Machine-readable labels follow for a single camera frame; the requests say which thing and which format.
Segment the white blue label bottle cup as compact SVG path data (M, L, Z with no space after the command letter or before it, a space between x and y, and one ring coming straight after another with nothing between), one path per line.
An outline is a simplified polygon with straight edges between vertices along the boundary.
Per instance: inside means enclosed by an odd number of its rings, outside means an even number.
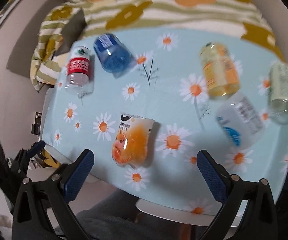
M216 111L216 121L235 148L250 148L262 135L264 123L248 97L238 91Z

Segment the orange label cut bottle cup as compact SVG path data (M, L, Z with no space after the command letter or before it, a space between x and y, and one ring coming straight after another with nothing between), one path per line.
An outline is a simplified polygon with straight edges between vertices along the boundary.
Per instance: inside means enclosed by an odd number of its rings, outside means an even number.
M122 113L111 155L119 166L142 166L148 155L148 140L153 119Z

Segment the blue cut bottle cup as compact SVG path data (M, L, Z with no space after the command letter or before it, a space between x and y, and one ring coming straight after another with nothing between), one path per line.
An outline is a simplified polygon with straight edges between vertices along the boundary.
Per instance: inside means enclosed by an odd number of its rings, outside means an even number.
M108 73L122 75L135 65L134 56L115 34L99 35L93 48L102 68Z

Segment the striped floral bed duvet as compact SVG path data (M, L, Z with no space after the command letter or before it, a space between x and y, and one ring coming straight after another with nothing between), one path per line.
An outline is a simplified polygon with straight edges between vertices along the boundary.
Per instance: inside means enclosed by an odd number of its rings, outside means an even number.
M221 33L258 44L282 58L271 27L251 0L70 0L52 9L40 25L30 64L36 91L54 85L61 68L51 63L63 30L84 14L80 38L143 27L180 27Z

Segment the pale green label bottle cup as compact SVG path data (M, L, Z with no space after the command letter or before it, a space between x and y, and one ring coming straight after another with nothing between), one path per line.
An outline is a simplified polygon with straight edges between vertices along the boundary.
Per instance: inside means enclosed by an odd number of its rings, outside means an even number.
M276 123L288 123L288 64L277 61L269 72L268 108L270 118Z

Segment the grey open laptop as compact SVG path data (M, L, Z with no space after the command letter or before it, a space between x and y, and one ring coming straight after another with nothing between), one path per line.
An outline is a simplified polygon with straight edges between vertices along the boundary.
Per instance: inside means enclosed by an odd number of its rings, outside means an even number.
M78 40L84 28L86 27L86 22L84 18L83 10L79 10L65 25L62 29L63 42L59 49L55 52L55 56L59 56L64 53L68 53L71 49L72 44Z

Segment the red label cut bottle cup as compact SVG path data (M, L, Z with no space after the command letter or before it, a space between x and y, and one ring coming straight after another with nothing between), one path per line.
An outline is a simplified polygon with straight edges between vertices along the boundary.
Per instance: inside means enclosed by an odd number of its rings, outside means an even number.
M91 51L85 46L77 46L71 50L68 60L66 85L68 93L78 98L93 92L93 63Z

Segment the yellow orange label bottle cup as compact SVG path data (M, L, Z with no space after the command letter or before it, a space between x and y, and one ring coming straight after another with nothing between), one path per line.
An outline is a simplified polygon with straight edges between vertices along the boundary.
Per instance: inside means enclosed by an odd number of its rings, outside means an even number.
M201 48L199 57L211 98L231 96L240 90L236 65L226 45L209 42Z

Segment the daisy print light blue tablecloth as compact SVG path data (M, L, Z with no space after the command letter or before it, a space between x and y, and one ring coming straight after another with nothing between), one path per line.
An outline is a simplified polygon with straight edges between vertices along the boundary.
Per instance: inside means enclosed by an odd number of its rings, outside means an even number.
M183 211L214 215L220 208L196 165L207 150L230 173L248 181L265 178L278 198L288 167L288 124L268 113L268 75L278 57L239 38L190 29L119 31L117 37L139 62L120 78L95 64L94 91L80 99L65 90L60 74L46 112L42 139L56 149L55 159L74 161L86 148L94 152L92 175L147 201ZM224 99L209 98L199 58L208 42L227 46L237 65L241 91L259 117L262 131L241 151L216 120ZM122 113L154 120L148 159L139 168L117 165L111 148Z

